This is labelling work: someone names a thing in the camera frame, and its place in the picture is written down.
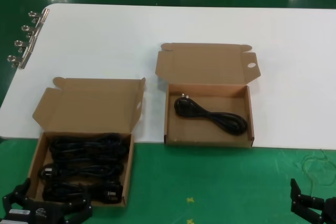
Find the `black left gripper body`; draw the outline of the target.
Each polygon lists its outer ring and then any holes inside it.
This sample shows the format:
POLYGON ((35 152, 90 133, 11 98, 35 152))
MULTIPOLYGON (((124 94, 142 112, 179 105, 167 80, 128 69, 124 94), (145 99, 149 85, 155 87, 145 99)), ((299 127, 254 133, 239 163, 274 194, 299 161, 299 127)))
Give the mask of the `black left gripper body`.
POLYGON ((61 206, 52 203, 24 202, 3 203, 5 216, 1 223, 69 223, 61 206))

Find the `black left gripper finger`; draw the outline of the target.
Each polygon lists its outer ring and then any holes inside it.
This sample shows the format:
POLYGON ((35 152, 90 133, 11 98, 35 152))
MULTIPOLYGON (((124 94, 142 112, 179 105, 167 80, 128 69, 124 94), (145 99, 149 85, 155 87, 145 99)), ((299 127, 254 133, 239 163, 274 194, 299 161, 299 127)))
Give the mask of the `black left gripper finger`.
POLYGON ((22 184, 17 185, 14 190, 3 197, 3 205, 12 205, 14 203, 24 205, 27 201, 26 194, 30 187, 30 178, 27 178, 22 184))
POLYGON ((60 223, 80 224, 92 217, 91 195, 85 187, 81 189, 81 196, 61 205, 60 223))

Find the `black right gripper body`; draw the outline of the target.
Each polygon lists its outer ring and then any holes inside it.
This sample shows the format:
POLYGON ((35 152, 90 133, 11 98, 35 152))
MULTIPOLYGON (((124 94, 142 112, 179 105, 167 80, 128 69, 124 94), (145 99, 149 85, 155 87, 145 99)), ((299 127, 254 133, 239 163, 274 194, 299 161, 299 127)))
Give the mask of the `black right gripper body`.
POLYGON ((319 223, 335 224, 335 201, 335 197, 325 200, 321 216, 319 218, 319 223))

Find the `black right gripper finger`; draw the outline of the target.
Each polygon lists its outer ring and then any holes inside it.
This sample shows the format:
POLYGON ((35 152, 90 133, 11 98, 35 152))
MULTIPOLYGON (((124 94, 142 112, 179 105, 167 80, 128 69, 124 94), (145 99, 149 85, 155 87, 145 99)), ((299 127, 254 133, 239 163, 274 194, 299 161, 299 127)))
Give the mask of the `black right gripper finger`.
POLYGON ((294 178, 290 186, 291 211, 306 221, 324 221, 324 199, 302 194, 294 178))

